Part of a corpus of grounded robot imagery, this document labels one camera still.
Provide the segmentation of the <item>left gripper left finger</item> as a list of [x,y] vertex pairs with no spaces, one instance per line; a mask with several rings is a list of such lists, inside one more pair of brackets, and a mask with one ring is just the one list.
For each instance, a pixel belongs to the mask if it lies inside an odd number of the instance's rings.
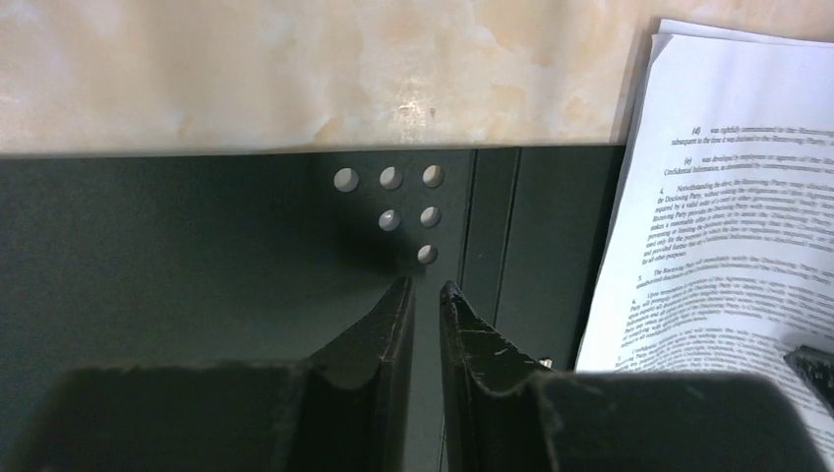
[[17,471],[398,471],[415,290],[301,360],[95,366],[51,388]]

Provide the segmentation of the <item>teal folder black inside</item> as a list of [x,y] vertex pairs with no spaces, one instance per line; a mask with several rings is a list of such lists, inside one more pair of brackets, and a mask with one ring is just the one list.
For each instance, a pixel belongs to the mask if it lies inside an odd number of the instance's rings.
[[66,370],[297,359],[415,281],[404,467],[444,471],[447,281],[571,368],[621,146],[1,163],[1,454]]

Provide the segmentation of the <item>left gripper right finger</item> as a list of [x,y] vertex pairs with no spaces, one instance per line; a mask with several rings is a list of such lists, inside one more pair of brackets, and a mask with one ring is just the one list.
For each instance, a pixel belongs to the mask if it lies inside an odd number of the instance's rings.
[[440,293],[452,471],[822,471],[798,412],[770,381],[732,374],[575,374],[521,352]]

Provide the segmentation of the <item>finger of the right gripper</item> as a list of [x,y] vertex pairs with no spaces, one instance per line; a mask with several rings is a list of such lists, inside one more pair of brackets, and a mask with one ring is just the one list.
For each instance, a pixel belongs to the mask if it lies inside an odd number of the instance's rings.
[[833,354],[802,345],[783,359],[812,393],[829,410],[833,410]]

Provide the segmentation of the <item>printed paper stack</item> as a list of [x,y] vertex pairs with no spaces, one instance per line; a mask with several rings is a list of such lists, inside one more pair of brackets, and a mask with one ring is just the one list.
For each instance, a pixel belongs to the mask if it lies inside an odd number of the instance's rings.
[[742,372],[833,348],[833,46],[664,19],[636,97],[579,372]]

